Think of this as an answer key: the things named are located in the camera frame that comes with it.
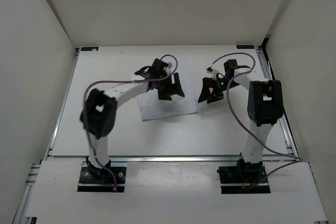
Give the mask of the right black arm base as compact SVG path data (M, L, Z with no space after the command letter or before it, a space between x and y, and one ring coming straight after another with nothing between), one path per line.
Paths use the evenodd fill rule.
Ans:
M262 161L246 163L242 158L236 166L220 166L217 169L222 194L269 194L271 193L266 170Z

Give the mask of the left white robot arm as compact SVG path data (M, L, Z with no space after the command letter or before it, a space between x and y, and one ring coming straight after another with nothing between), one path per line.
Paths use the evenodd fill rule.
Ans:
M107 151L107 136L114 128L117 109L129 100L151 90L157 90L159 100L170 101L173 95L184 97L178 64L154 59L150 66L140 68L129 80L114 81L115 87L99 90L90 84L83 96L83 109L80 120L86 132L89 155L86 164L90 175L98 182L105 182L115 174Z

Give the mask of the white skirt cloth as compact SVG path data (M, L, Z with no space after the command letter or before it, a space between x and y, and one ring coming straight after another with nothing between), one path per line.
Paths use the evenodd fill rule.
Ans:
M171 101L159 100L157 90L137 96L142 121L198 113L194 83L190 67L185 59L178 60L177 73L185 97L174 95Z

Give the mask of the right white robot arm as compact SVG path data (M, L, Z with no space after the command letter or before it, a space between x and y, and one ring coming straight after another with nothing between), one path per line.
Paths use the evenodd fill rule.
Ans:
M248 138L233 173L240 181L249 182L261 176L262 154L268 135L284 113L281 82L261 77L251 67L239 65L235 59L224 63L225 74L213 67L208 67L206 71L211 76L202 79L199 103L222 100L224 92L236 86L248 91Z

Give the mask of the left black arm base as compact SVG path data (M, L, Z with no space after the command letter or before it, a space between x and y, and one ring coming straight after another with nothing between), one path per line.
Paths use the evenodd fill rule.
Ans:
M125 190L125 181L127 168L125 166L111 166L117 185L111 174L105 169L94 171L86 163L82 164L77 191L88 193L123 193Z

